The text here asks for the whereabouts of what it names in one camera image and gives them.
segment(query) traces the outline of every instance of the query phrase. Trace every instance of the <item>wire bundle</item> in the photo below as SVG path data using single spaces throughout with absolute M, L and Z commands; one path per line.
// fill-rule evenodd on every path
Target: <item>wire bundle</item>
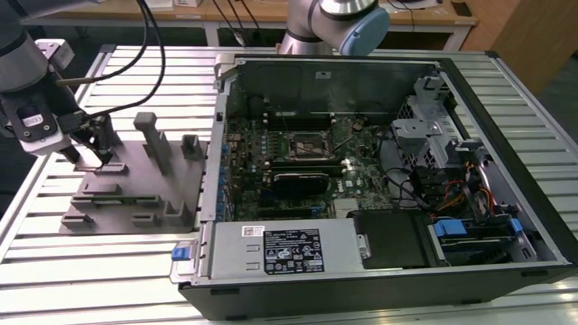
M 160 73 L 158 73 L 158 78 L 156 80 L 154 86 L 150 89 L 150 92 L 148 93 L 146 96 L 144 96 L 144 98 L 130 104 L 125 104 L 121 106 L 116 106 L 114 108 L 110 108 L 108 110 L 102 110 L 101 112 L 89 114 L 85 119 L 90 120 L 96 117 L 100 116 L 105 116 L 110 113 L 114 113 L 120 110 L 125 110 L 128 108 L 136 107 L 142 105 L 144 103 L 146 103 L 149 101 L 149 99 L 152 98 L 152 96 L 156 94 L 156 91 L 162 83 L 162 79 L 164 79 L 164 74 L 165 74 L 165 50 L 164 50 L 164 44 L 162 44 L 162 39 L 160 36 L 160 29 L 156 23 L 156 19 L 154 16 L 152 15 L 149 6 L 146 5 L 145 0 L 136 0 L 136 3 L 138 5 L 138 8 L 141 10 L 141 14 L 142 14 L 142 21 L 144 21 L 144 36 L 142 36 L 142 45 L 141 48 L 138 50 L 138 53 L 136 54 L 136 57 L 132 59 L 132 61 L 122 67 L 120 68 L 117 71 L 105 74 L 100 77 L 88 77 L 88 78 L 77 78 L 77 79 L 65 79 L 65 80 L 60 80 L 57 81 L 57 85 L 58 86 L 72 86 L 72 85 L 82 85 L 82 84 L 88 84 L 88 83 L 96 83 L 100 82 L 102 80 L 110 79 L 116 76 L 118 76 L 121 73 L 126 72 L 128 69 L 130 69 L 136 62 L 142 58 L 144 52 L 146 50 L 146 37 L 148 37 L 148 27 L 149 27 L 149 23 L 152 25 L 152 28 L 154 29 L 154 36 L 156 36 L 156 41 L 160 47 Z

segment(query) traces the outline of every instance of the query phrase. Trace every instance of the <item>sticker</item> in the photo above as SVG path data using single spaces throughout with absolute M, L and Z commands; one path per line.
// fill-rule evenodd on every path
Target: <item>sticker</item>
M 200 19 L 198 15 L 174 15 L 178 19 Z
M 263 246 L 268 275 L 325 271 L 319 229 L 264 232 Z
M 331 79 L 331 71 L 315 72 L 315 79 Z
M 455 23 L 455 25 L 471 25 L 471 26 L 473 26 L 476 24 L 475 22 L 463 22 L 460 20 L 455 21 L 453 23 Z
M 243 226 L 243 237 L 261 237 L 264 231 L 264 225 L 244 225 Z

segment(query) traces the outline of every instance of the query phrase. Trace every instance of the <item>wooden desk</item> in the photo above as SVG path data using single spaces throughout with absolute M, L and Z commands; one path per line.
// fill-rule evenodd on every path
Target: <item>wooden desk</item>
M 227 0 L 216 0 L 227 19 L 235 27 L 239 26 L 233 11 Z M 261 28 L 285 28 L 287 4 L 260 0 L 245 0 L 252 15 Z M 252 20 L 240 2 L 233 0 L 240 20 L 247 28 L 253 28 Z M 169 12 L 154 12 L 158 26 L 162 27 L 200 27 L 205 30 L 208 46 L 219 46 L 217 30 L 228 28 L 227 23 L 216 9 L 212 0 L 204 0 L 201 5 L 192 7 L 174 7 Z M 28 22 L 38 25 L 64 26 L 140 26 L 141 15 L 134 0 L 106 0 L 100 5 L 85 6 L 68 12 L 61 12 L 46 18 Z M 408 11 L 391 14 L 392 32 L 447 33 L 451 36 L 445 42 L 444 50 L 459 50 L 471 26 L 477 20 L 473 17 L 457 16 L 444 0 L 440 6 L 413 10 L 413 23 Z

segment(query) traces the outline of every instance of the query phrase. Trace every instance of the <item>aluminum profile table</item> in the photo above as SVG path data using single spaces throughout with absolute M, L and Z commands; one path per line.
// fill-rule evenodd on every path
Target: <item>aluminum profile table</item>
M 100 53 L 89 75 L 118 69 L 137 47 Z M 140 139 L 132 118 L 153 111 L 168 138 L 196 133 L 208 139 L 219 53 L 272 53 L 272 49 L 168 47 L 168 68 L 157 95 L 140 108 L 113 114 L 122 139 Z M 481 103 L 543 188 L 562 218 L 578 231 L 578 148 L 499 59 L 484 53 L 377 51 L 375 56 L 453 59 Z M 150 47 L 120 77 L 84 86 L 77 100 L 100 111 L 132 102 L 152 88 L 160 70 Z M 457 113 L 465 128 L 473 126 Z M 82 174 L 57 155 L 37 159 L 0 222 L 0 324 L 228 324 L 202 319 L 169 282 L 170 251 L 194 234 L 61 236 L 60 218 Z M 253 320 L 248 324 L 575 324 L 578 278 L 540 284 L 465 306 L 420 307 Z

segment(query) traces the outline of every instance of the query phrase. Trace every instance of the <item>red wire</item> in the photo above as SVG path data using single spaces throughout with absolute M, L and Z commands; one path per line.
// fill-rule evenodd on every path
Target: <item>red wire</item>
M 447 201 L 448 195 L 449 195 L 449 186 L 457 183 L 463 183 L 463 181 L 449 181 L 445 186 L 445 196 L 443 197 L 443 200 Z

